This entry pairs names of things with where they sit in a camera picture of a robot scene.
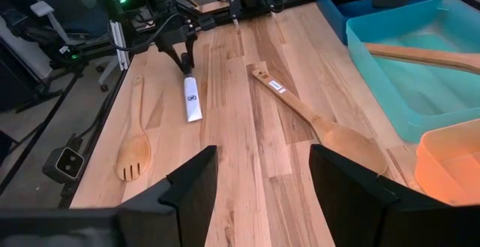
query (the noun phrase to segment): wooden stick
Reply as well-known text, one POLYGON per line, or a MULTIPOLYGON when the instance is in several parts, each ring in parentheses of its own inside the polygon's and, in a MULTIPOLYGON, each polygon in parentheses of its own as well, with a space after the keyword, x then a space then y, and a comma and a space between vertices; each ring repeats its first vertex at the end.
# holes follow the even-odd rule
POLYGON ((373 172, 378 174, 386 172, 385 157, 375 142, 354 130, 318 116, 264 70, 255 69, 252 74, 279 99, 303 117, 324 146, 373 172))
POLYGON ((383 44, 365 44, 374 56, 407 62, 421 62, 457 71, 480 74, 480 54, 451 53, 412 47, 396 47, 383 44))

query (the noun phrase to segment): white label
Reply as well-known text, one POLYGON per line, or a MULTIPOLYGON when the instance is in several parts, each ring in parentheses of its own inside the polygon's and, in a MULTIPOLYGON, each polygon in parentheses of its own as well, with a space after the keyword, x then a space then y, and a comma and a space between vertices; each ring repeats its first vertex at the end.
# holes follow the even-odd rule
POLYGON ((68 50, 68 46, 64 46, 64 47, 60 48, 59 51, 60 51, 60 53, 63 54, 63 53, 65 53, 65 52, 67 52, 67 50, 68 50))
POLYGON ((193 77, 184 79, 185 102, 187 104, 187 121, 192 122, 202 118, 202 109, 198 97, 197 81, 193 77))
POLYGON ((282 89, 282 86, 274 80, 270 81, 270 83, 268 83, 268 84, 276 90, 281 90, 282 89))

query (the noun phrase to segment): slotted wooden spoon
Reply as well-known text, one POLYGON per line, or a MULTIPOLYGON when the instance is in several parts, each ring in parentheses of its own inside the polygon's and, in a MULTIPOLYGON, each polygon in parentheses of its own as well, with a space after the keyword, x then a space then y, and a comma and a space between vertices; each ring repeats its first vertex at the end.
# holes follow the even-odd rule
POLYGON ((384 44, 367 44, 368 51, 374 56, 405 62, 420 62, 457 71, 480 74, 480 54, 451 53, 439 50, 398 47, 384 44))
POLYGON ((318 116, 264 70, 256 69, 252 74, 310 124, 322 145, 380 175, 386 172, 385 157, 375 142, 354 130, 318 116))
POLYGON ((128 129, 120 150, 118 151, 116 172, 124 181, 138 179, 150 164, 150 143, 142 129, 142 93, 143 76, 133 80, 130 104, 130 128, 128 129))

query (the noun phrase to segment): teal bin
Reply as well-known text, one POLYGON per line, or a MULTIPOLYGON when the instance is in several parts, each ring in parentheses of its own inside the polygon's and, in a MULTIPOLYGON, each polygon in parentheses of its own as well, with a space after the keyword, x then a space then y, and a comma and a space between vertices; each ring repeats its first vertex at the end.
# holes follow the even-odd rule
POLYGON ((352 18, 346 35, 355 66, 405 141, 480 118, 480 75, 380 59, 362 43, 480 53, 477 10, 460 0, 428 0, 352 18))

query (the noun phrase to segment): black panel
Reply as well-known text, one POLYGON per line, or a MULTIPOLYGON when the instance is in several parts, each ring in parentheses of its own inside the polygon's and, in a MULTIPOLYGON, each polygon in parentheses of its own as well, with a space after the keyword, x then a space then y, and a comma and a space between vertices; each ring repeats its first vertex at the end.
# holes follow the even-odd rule
POLYGON ((383 210, 398 197, 374 172, 321 145, 310 149, 310 172, 335 245, 373 246, 383 210))
POLYGON ((166 176, 172 188, 161 197, 160 202, 177 209, 182 246, 205 245, 217 194, 217 177, 216 146, 206 147, 166 176))
POLYGON ((0 242, 6 236, 52 236, 86 227, 110 229, 116 209, 0 210, 0 242))
POLYGON ((480 246, 480 206, 446 205, 320 145, 310 171, 337 247, 480 246))
POLYGON ((164 213, 122 210, 118 223, 128 247, 180 247, 174 209, 164 213))

